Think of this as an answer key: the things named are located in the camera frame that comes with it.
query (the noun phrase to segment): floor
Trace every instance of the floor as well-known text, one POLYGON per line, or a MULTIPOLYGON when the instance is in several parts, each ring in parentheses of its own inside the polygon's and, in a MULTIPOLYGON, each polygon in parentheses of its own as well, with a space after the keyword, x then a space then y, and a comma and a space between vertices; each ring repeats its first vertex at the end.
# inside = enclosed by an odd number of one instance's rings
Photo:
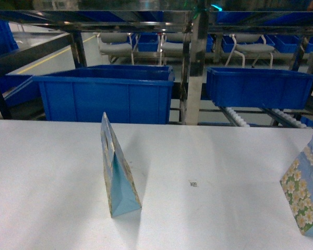
MULTIPOLYGON (((109 64, 107 56, 101 56, 98 53, 98 44, 95 34, 92 33, 83 33, 82 34, 85 54, 87 59, 88 66, 100 65, 100 64, 109 64)), ((157 59, 135 59, 136 64, 157 64, 157 59)), ((207 62, 204 70, 204 76, 206 81, 206 67, 222 67, 225 62, 221 61, 218 64, 212 64, 207 62)), ((116 64, 130 64, 130 58, 120 58, 116 64)), ((175 72, 175 81, 180 81, 181 79, 181 61, 180 59, 168 60, 167 64, 172 66, 175 72)), ((246 67, 250 67, 251 61, 248 60, 246 67)), ((229 67, 240 67, 240 59, 231 60, 229 67)), ((74 69, 75 65, 73 62, 73 57, 71 54, 70 47, 64 48, 58 52, 48 55, 38 61, 33 62, 32 64, 26 65, 14 72, 13 74, 34 74, 42 75, 57 71, 64 71, 74 69)), ((269 68, 269 62, 265 60, 259 60, 257 62, 256 68, 269 68)), ((275 60, 273 63, 274 69, 288 69, 288 61, 275 60)), ((303 64, 299 71, 306 72, 308 68, 307 64, 303 64)), ((179 107, 179 100, 172 100, 172 108, 179 107)), ((201 101, 201 109, 216 109, 214 104, 211 101, 201 101)), ((237 108, 238 110, 259 110, 257 108, 237 108)), ((249 124, 258 124, 258 125, 270 125, 271 118, 266 114, 241 114, 241 117, 249 124)), ((171 110, 170 121, 178 121, 179 111, 171 110)), ((216 122, 216 123, 229 123, 226 117, 222 113, 214 112, 200 112, 199 122, 216 122)))

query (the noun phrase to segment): chair leg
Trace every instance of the chair leg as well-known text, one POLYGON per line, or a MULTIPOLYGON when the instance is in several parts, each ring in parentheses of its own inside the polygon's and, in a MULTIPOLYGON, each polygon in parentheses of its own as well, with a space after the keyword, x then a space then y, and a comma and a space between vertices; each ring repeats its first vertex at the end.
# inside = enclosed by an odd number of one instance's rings
POLYGON ((160 49, 159 66, 162 65, 162 49, 160 49))
POLYGON ((251 65, 252 68, 255 66, 255 64, 256 64, 256 62, 257 62, 257 60, 258 60, 259 58, 260 58, 260 55, 258 55, 258 56, 256 57, 256 59, 254 60, 254 62, 252 63, 252 65, 251 65))
POLYGON ((163 54, 163 65, 167 65, 167 58, 165 54, 163 54))
POLYGON ((245 67, 245 61, 246 61, 245 55, 239 51, 234 51, 234 53, 237 55, 240 55, 242 57, 242 68, 244 68, 245 67))
POLYGON ((273 54, 270 53, 270 56, 271 56, 271 58, 270 58, 270 69, 272 69, 273 54))
POLYGON ((135 60, 134 60, 134 52, 133 52, 133 51, 131 52, 131 63, 132 63, 132 65, 134 65, 134 64, 135 64, 135 60))
POLYGON ((231 60, 231 57, 233 56, 233 53, 234 53, 234 49, 231 51, 230 55, 228 56, 228 59, 225 63, 225 66, 227 66, 230 63, 230 60, 231 60))

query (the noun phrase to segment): light blue gift bag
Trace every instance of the light blue gift bag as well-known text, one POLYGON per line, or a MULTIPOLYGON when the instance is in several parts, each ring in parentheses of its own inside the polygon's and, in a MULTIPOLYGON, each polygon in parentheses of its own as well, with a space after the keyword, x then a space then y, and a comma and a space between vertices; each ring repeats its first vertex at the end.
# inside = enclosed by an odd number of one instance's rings
POLYGON ((103 173, 111 217, 141 208, 129 164, 106 113, 101 125, 103 173))
POLYGON ((313 236, 313 137, 280 182, 300 232, 313 236))

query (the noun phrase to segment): yellow floor line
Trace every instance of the yellow floor line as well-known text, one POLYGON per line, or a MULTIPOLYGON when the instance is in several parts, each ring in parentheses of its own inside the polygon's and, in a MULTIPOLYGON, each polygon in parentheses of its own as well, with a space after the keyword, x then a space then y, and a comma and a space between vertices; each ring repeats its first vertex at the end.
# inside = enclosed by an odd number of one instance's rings
MULTIPOLYGON (((90 37, 90 38, 87 38, 87 39, 84 40, 83 42, 85 43, 85 42, 91 40, 91 39, 94 38, 94 37, 95 37, 95 35, 92 36, 92 37, 90 37)), ((62 53, 65 53, 65 52, 70 51, 70 50, 71 50, 71 48, 66 48, 66 49, 64 49, 63 51, 60 51, 60 52, 58 52, 57 54, 55 54, 55 55, 53 55, 53 56, 50 56, 50 57, 48 57, 48 58, 46 58, 46 59, 44 59, 44 60, 41 60, 41 61, 39 61, 38 63, 36 63, 36 64, 34 64, 34 65, 32 65, 32 66, 30 66, 30 67, 28 67, 28 68, 25 68, 25 69, 23 69, 23 70, 17 72, 17 74, 23 74, 24 72, 26 72, 26 71, 28 71, 28 70, 34 68, 34 67, 37 67, 38 65, 40 65, 40 64, 42 64, 42 63, 44 63, 44 62, 46 62, 46 61, 49 61, 49 60, 51 60, 52 58, 55 58, 56 56, 59 56, 59 55, 61 55, 62 53)))

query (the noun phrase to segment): small sticker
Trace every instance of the small sticker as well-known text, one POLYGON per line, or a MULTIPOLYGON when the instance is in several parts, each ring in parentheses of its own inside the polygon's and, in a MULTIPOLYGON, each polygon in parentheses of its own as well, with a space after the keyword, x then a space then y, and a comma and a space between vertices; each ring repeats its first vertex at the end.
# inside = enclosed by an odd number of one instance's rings
POLYGON ((189 180, 189 182, 190 182, 190 186, 193 186, 193 187, 195 187, 195 188, 198 187, 196 180, 193 180, 193 181, 190 181, 190 180, 189 180))

